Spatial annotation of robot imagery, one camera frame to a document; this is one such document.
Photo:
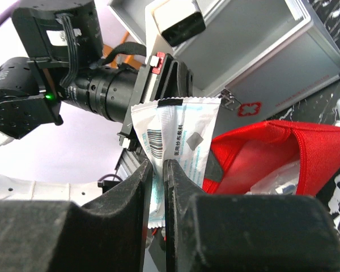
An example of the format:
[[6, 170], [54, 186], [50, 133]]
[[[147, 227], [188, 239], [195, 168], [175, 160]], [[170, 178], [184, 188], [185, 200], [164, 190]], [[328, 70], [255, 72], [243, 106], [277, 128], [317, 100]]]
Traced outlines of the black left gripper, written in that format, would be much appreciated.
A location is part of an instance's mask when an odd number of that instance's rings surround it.
[[138, 140], [131, 119], [131, 108], [141, 103], [172, 97], [193, 96], [193, 73], [186, 64], [168, 53], [158, 52], [140, 68], [121, 131], [120, 146], [136, 150]]

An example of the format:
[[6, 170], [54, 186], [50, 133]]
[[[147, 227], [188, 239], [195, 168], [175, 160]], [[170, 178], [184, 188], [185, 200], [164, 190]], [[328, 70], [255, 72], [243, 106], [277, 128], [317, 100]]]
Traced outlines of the grey metal medicine case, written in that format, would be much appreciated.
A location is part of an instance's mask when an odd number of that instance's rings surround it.
[[263, 121], [340, 79], [340, 49], [310, 1], [199, 1], [206, 29], [173, 50], [194, 95], [221, 97], [215, 132]]

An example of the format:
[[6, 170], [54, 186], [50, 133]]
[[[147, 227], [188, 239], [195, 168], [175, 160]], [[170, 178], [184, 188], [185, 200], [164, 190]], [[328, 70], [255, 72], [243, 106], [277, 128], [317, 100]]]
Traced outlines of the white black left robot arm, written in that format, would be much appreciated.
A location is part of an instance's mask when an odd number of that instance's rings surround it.
[[144, 56], [125, 42], [102, 57], [103, 39], [94, 1], [20, 1], [9, 9], [27, 52], [0, 67], [0, 147], [42, 124], [63, 123], [62, 102], [119, 122], [120, 143], [138, 147], [130, 108], [144, 101], [193, 94], [187, 66], [162, 54], [154, 67], [109, 64], [119, 54]]

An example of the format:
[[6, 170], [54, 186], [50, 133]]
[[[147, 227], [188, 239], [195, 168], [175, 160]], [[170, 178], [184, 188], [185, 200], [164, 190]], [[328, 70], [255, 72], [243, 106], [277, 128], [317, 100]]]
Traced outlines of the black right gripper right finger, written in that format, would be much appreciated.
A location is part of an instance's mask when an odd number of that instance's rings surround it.
[[340, 271], [340, 242], [315, 198], [216, 195], [164, 162], [167, 271]]

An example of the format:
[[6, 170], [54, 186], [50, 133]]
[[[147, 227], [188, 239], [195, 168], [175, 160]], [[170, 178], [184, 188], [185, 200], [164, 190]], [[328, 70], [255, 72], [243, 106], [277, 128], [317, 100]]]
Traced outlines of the blue white packet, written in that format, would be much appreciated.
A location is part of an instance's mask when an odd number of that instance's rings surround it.
[[177, 161], [202, 187], [220, 104], [217, 97], [172, 97], [131, 108], [133, 128], [153, 167], [149, 228], [165, 226], [166, 160]]

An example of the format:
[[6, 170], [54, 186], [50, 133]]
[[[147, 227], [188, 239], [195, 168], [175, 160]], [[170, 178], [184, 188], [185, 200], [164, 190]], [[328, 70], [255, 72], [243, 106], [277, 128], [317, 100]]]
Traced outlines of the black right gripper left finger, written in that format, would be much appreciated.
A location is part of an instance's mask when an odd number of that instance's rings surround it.
[[0, 271], [142, 271], [151, 187], [144, 161], [83, 206], [0, 201]]

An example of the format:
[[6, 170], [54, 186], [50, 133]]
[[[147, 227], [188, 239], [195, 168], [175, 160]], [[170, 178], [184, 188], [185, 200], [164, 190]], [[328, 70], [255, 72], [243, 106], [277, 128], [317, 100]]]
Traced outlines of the red first aid kit pouch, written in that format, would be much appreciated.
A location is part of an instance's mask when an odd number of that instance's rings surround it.
[[298, 160], [298, 195], [315, 196], [340, 169], [340, 127], [263, 121], [224, 133], [211, 142], [223, 175], [205, 178], [209, 194], [245, 194], [272, 171]]

